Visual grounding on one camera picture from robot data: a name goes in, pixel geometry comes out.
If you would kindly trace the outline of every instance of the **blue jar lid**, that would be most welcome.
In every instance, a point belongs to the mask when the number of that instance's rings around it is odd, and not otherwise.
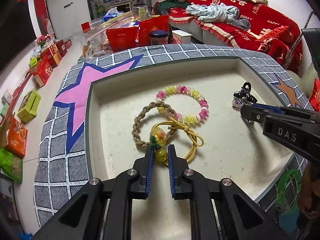
[[[169,33],[166,31],[153,31],[151,33],[149,33],[149,36],[151,38],[164,38],[164,37],[168,37]]]

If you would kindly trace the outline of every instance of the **pink star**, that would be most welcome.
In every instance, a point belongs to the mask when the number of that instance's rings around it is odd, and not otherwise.
[[[101,68],[101,70],[105,72],[92,68],[90,65],[86,65],[83,67],[82,74],[79,73],[79,75],[81,75],[80,83],[70,89],[66,88],[65,91],[63,91],[61,94],[59,94],[56,97],[55,101],[57,102],[61,102],[65,104],[75,103],[72,135],[74,135],[74,133],[78,130],[78,128],[84,122],[85,105],[86,105],[90,84],[101,78],[108,77],[113,74],[128,70],[132,66],[132,64],[135,62],[135,60],[136,59],[132,59],[131,61],[110,70],[105,70]]]

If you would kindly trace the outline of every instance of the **yellow elastic band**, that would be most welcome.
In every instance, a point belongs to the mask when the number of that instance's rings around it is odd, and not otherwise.
[[[168,129],[175,129],[175,130],[184,130],[185,133],[188,135],[188,137],[190,138],[190,140],[192,141],[192,147],[190,149],[190,151],[188,152],[188,154],[184,157],[184,159],[187,161],[187,163],[191,162],[192,159],[195,157],[196,154],[196,148],[201,147],[204,144],[203,139],[201,138],[201,136],[197,135],[193,130],[191,130],[189,128],[189,126],[185,125],[182,122],[178,122],[177,120],[175,120],[174,118],[170,117],[169,118],[170,121],[165,121],[165,122],[160,122],[155,124],[152,128],[151,128],[151,132],[150,135],[152,134],[152,131],[157,128],[159,125],[170,125],[170,127],[168,127]],[[200,139],[201,144],[199,144],[197,142],[197,138]]]

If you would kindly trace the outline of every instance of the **light blue blanket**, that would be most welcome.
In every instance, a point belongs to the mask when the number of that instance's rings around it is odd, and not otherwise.
[[[220,5],[210,4],[187,6],[186,13],[198,16],[199,21],[204,22],[222,22],[231,23],[239,17],[239,9],[235,6],[226,6],[224,3]]]

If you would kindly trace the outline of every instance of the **white stool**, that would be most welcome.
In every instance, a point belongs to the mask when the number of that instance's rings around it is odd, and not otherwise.
[[[172,34],[182,41],[182,44],[190,44],[192,34],[186,33],[182,30],[172,31]]]

